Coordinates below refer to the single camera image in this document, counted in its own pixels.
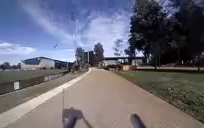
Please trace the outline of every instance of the lawn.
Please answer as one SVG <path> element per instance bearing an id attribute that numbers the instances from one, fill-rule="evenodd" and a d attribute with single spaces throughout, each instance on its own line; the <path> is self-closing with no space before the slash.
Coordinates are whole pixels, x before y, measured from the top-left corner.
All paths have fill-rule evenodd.
<path id="1" fill-rule="evenodd" d="M 152 71 L 117 73 L 204 123 L 204 74 Z"/>
<path id="2" fill-rule="evenodd" d="M 29 79 L 32 77 L 40 77 L 50 74 L 63 72 L 65 70 L 33 70 L 33 71 L 0 71 L 0 84 L 5 82 L 13 82 L 17 80 Z"/>

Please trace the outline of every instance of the concrete path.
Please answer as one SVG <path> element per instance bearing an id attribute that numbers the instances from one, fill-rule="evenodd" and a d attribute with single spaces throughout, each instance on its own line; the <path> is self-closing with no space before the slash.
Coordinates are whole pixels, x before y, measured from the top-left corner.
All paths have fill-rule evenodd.
<path id="1" fill-rule="evenodd" d="M 8 128 L 62 128 L 62 111 L 81 110 L 88 127 L 130 128 L 137 113 L 147 128 L 204 128 L 165 101 L 112 72 L 94 69 L 84 79 L 14 122 Z M 87 128 L 83 120 L 77 128 Z"/>
<path id="2" fill-rule="evenodd" d="M 75 73 L 75 74 L 68 73 L 65 76 L 62 76 L 35 86 L 31 86 L 29 88 L 0 95 L 0 114 L 19 104 L 27 102 L 28 100 L 36 96 L 39 96 L 42 93 L 45 93 L 55 87 L 58 87 L 59 85 L 65 82 L 68 82 L 80 76 L 81 74 L 82 73 Z"/>

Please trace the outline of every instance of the curb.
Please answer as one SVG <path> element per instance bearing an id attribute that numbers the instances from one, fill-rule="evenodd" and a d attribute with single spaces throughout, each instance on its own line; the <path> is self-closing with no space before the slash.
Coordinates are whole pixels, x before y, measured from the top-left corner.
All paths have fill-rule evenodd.
<path id="1" fill-rule="evenodd" d="M 57 94 L 61 93 L 64 89 L 67 89 L 68 87 L 72 86 L 73 84 L 77 83 L 78 81 L 82 80 L 85 76 L 87 76 L 92 70 L 89 69 L 88 72 L 84 73 L 82 76 L 79 76 L 67 83 L 64 83 L 57 88 L 54 88 L 44 94 L 41 94 L 40 96 L 37 96 L 23 104 L 20 104 L 2 114 L 0 114 L 0 128 L 4 128 L 33 109 L 37 108 L 39 105 L 45 103 L 47 100 L 51 99 L 52 97 L 56 96 Z"/>

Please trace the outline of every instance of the building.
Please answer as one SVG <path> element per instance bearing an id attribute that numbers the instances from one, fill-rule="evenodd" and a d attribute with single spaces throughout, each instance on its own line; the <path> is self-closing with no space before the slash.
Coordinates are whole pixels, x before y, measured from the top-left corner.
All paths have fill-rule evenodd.
<path id="1" fill-rule="evenodd" d="M 69 62 L 54 60 L 47 57 L 36 57 L 21 60 L 21 62 L 21 69 L 24 70 L 69 68 Z"/>
<path id="2" fill-rule="evenodd" d="M 88 52 L 84 52 L 84 57 L 85 60 L 88 64 L 90 64 L 91 66 L 94 65 L 94 52 L 93 51 L 88 51 Z"/>
<path id="3" fill-rule="evenodd" d="M 104 65 L 118 65 L 118 64 L 129 64 L 129 57 L 105 57 Z M 134 57 L 132 59 L 131 65 L 139 66 L 141 64 L 145 64 L 145 57 Z"/>

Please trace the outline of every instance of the white cloud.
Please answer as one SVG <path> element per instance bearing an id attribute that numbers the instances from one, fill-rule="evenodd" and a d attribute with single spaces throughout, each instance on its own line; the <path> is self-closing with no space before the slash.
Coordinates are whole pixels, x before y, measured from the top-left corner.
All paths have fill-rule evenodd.
<path id="1" fill-rule="evenodd" d="M 58 39 L 60 42 L 71 45 L 75 48 L 77 45 L 85 50 L 92 50 L 94 44 L 101 42 L 104 47 L 105 56 L 114 56 L 114 42 L 117 39 L 127 41 L 129 33 L 130 14 L 126 12 L 114 12 L 114 14 L 105 14 L 100 12 L 91 12 L 85 20 L 77 21 L 77 37 L 74 41 L 73 34 L 65 28 L 70 23 L 64 23 L 62 16 L 53 13 L 53 10 L 47 7 L 47 3 L 41 0 L 21 0 L 23 10 L 29 14 L 32 19 L 41 28 Z"/>
<path id="2" fill-rule="evenodd" d="M 35 48 L 23 47 L 19 44 L 12 44 L 0 40 L 0 56 L 30 55 L 35 51 Z"/>
<path id="3" fill-rule="evenodd" d="M 126 42 L 128 39 L 129 14 L 97 15 L 91 19 L 89 28 L 82 35 L 87 45 L 93 48 L 95 43 L 101 42 L 105 50 L 105 56 L 114 56 L 114 42 L 117 39 Z"/>
<path id="4" fill-rule="evenodd" d="M 41 26 L 41 28 L 54 36 L 62 43 L 73 42 L 73 36 L 65 31 L 63 22 L 58 21 L 58 16 L 47 8 L 47 4 L 39 0 L 21 0 L 23 10 Z"/>

